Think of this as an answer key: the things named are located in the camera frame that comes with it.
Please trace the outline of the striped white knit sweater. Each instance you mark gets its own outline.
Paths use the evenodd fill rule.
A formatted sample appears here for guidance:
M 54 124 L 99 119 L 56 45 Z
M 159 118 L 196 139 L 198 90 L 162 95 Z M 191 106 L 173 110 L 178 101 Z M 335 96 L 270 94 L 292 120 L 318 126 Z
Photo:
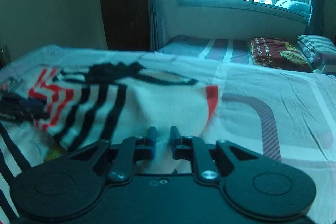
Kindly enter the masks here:
M 1 90 L 46 100 L 49 119 L 14 123 L 1 120 L 1 223 L 18 213 L 9 183 L 22 171 L 66 152 L 107 140 L 121 143 L 157 129 L 157 152 L 140 169 L 169 173 L 176 169 L 168 149 L 170 129 L 199 136 L 219 102 L 219 87 L 190 76 L 129 65 L 40 67 L 9 77 Z

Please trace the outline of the striped folded blanket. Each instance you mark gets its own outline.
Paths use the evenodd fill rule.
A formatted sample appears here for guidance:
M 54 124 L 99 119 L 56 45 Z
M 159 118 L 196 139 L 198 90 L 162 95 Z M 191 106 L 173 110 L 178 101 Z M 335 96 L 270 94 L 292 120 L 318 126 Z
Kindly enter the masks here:
M 190 36 L 176 36 L 158 53 L 182 55 L 222 61 L 224 63 L 238 63 L 253 65 L 247 42 L 231 39 L 201 39 Z

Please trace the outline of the patterned white bed sheet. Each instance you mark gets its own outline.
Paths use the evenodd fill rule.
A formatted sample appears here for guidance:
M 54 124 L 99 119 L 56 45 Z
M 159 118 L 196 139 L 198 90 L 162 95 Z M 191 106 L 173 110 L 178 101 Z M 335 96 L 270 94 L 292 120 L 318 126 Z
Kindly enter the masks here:
M 176 169 L 116 160 L 99 140 L 9 183 L 11 223 L 335 223 L 335 77 L 197 57 L 47 46 L 1 70 L 1 85 L 40 67 L 138 62 L 219 87 L 197 136 L 210 158 Z

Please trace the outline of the maroon yellow pillow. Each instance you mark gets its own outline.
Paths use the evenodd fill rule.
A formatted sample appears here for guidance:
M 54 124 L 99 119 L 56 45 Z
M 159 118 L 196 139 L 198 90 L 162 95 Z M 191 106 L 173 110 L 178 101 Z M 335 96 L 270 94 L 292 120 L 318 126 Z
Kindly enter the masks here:
M 288 40 L 253 38 L 247 46 L 255 65 L 286 71 L 312 72 L 307 59 Z

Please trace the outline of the dark wooden door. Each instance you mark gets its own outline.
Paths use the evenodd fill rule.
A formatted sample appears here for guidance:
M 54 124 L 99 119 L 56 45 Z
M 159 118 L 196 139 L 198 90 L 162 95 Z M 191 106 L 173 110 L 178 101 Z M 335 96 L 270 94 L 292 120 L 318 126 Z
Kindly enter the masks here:
M 149 51 L 147 0 L 100 0 L 108 49 Z

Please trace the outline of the grey striped pillow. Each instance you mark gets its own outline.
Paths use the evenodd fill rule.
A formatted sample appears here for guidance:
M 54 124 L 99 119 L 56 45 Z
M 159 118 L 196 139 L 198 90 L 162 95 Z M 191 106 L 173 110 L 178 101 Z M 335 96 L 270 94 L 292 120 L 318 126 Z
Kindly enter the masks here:
M 335 76 L 336 49 L 330 39 L 317 35 L 301 35 L 297 43 L 314 71 Z

